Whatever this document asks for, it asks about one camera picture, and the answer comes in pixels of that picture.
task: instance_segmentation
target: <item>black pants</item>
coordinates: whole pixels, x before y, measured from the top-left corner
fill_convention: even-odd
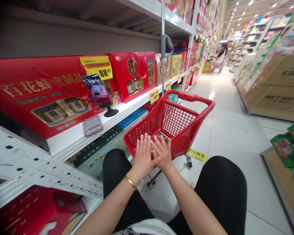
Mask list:
[[[106,155],[103,162],[104,198],[121,182],[131,167],[132,165],[120,149],[113,149]],[[228,235],[244,234],[247,185],[238,166],[221,156],[210,158],[203,166],[195,192],[218,219]],[[153,214],[140,193],[135,191],[115,231],[153,218]],[[176,234],[192,234],[181,211],[168,225]]]

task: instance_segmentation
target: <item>red shopping cart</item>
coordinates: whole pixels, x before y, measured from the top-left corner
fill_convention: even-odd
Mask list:
[[[190,102],[200,101],[207,104],[208,107],[198,114],[193,110],[169,101],[169,99],[167,99],[169,94],[176,94],[178,98]],[[153,141],[155,135],[157,137],[163,135],[166,142],[169,138],[172,139],[172,159],[185,155],[189,151],[200,125],[214,106],[214,101],[198,95],[183,91],[168,90],[164,96],[160,98],[154,109],[125,134],[124,142],[127,149],[131,155],[135,157],[136,142],[142,134],[147,133]],[[191,158],[188,156],[186,157],[188,166],[192,167]]]

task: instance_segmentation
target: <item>hand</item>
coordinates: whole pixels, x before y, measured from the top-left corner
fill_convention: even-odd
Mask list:
[[[140,140],[137,140],[133,167],[126,174],[136,187],[142,178],[148,175],[161,160],[161,157],[154,157],[151,160],[150,141],[150,136],[147,133],[145,133],[145,136],[141,135]]]
[[[161,161],[157,164],[157,166],[165,172],[173,166],[171,157],[171,139],[169,139],[168,145],[164,141],[162,135],[160,136],[160,141],[157,136],[154,136],[154,139],[155,142],[151,141],[151,144],[154,147],[154,158],[161,157]]]

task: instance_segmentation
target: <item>finger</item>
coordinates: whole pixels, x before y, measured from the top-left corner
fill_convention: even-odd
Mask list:
[[[141,151],[142,148],[143,148],[143,144],[144,144],[144,136],[143,135],[140,135],[140,145],[139,145],[139,150]]]
[[[164,147],[162,146],[162,143],[159,141],[159,139],[157,138],[157,136],[154,136],[154,139],[155,139],[155,142],[158,146],[158,148],[161,150],[162,153],[164,153],[165,149]]]
[[[171,143],[172,143],[172,139],[170,138],[168,141],[168,149],[170,151],[170,154],[171,154]]]
[[[145,136],[144,136],[144,143],[143,143],[143,151],[146,150],[147,139],[148,139],[148,135],[147,135],[147,133],[145,133]]]
[[[166,148],[167,144],[166,144],[166,141],[163,138],[163,135],[160,136],[160,141],[161,141],[163,147]]]
[[[150,167],[154,168],[161,161],[161,157],[156,157],[154,160],[150,162]]]
[[[146,148],[145,148],[145,151],[146,151],[146,152],[148,152],[148,151],[150,152],[150,148],[151,148],[151,147],[150,147],[150,140],[151,140],[151,139],[150,139],[150,135],[149,135],[149,136],[147,137],[147,143],[146,143]]]
[[[135,153],[135,156],[138,155],[138,152],[139,152],[139,139],[137,140],[137,144],[136,144],[136,153]]]
[[[158,146],[156,145],[156,143],[153,142],[152,140],[151,140],[151,145],[154,147],[154,150],[153,150],[154,155],[155,155],[155,152],[156,152],[156,155],[157,156],[159,156],[159,155],[162,154],[161,150],[158,148]]]

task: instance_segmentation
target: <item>white tile floor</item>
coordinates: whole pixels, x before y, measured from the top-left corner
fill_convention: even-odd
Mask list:
[[[191,93],[213,99],[216,105],[206,117],[192,148],[209,157],[220,155],[230,159],[243,171],[247,181],[246,235],[292,234],[275,188],[259,153],[270,146],[269,139],[285,133],[291,122],[246,114],[233,85],[233,74],[224,67],[222,73],[203,73]],[[200,113],[203,103],[182,102]],[[193,168],[186,166],[185,156],[174,161],[183,177],[196,185],[203,163],[193,159]],[[159,170],[150,174],[153,177]],[[148,205],[160,211],[157,217],[170,220],[180,210],[164,174],[160,174],[153,189],[146,187],[141,194]]]

